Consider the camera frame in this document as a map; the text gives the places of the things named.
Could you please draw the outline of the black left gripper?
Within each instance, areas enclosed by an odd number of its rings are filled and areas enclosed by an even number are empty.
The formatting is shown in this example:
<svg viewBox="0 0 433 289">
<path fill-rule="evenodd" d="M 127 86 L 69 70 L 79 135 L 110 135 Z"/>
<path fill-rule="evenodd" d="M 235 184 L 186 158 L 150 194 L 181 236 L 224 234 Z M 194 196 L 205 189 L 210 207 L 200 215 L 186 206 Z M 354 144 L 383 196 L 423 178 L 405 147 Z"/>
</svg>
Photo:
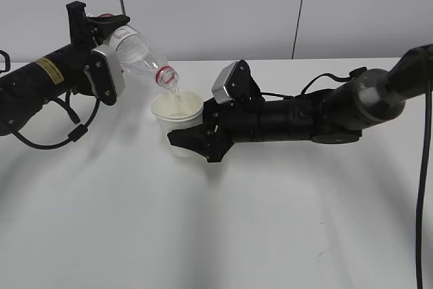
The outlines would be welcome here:
<svg viewBox="0 0 433 289">
<path fill-rule="evenodd" d="M 95 97 L 89 79 L 84 73 L 93 49 L 93 38 L 97 45 L 101 45 L 116 29 L 127 25 L 131 19 L 123 14 L 86 17 L 85 7 L 86 4 L 80 1 L 73 1 L 66 5 L 70 33 L 69 50 L 66 56 L 68 68 L 66 87 L 68 91 L 75 94 Z"/>
</svg>

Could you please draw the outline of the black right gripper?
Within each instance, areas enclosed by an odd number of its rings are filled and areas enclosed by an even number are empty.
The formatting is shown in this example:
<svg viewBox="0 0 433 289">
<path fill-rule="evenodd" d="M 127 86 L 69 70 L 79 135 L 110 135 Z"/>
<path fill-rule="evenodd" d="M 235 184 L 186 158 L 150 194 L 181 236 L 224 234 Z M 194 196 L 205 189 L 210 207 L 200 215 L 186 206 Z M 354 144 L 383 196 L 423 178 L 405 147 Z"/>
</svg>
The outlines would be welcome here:
<svg viewBox="0 0 433 289">
<path fill-rule="evenodd" d="M 205 102 L 203 123 L 168 133 L 172 146 L 203 156 L 208 162 L 221 162 L 236 143 L 260 141 L 260 97 L 233 99 L 218 104 Z"/>
</svg>

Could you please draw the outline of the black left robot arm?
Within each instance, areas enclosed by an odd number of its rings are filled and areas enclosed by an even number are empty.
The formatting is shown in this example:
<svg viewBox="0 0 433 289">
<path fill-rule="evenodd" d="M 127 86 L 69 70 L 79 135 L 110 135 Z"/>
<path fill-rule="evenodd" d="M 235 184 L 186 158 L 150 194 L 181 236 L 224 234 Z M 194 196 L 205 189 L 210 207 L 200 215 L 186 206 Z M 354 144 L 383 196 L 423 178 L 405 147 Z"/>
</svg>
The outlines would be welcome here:
<svg viewBox="0 0 433 289">
<path fill-rule="evenodd" d="M 107 106 L 124 89 L 116 51 L 106 41 L 127 25 L 125 15 L 89 17 L 85 4 L 67 4 L 69 44 L 1 77 L 1 135 L 19 131 L 43 105 L 71 91 Z"/>
</svg>

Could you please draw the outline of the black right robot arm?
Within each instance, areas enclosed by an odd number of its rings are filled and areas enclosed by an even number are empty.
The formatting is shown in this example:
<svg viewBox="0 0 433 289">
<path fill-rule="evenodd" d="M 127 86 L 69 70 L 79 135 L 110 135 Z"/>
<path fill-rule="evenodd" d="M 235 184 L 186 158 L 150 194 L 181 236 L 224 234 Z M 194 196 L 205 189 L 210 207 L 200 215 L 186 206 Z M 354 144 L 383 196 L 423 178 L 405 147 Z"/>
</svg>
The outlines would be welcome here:
<svg viewBox="0 0 433 289">
<path fill-rule="evenodd" d="M 168 132 L 172 146 L 220 162 L 236 143 L 345 144 L 398 117 L 408 99 L 432 92 L 432 46 L 409 50 L 391 70 L 361 67 L 336 89 L 267 101 L 244 60 L 224 68 L 205 101 L 202 122 Z"/>
</svg>

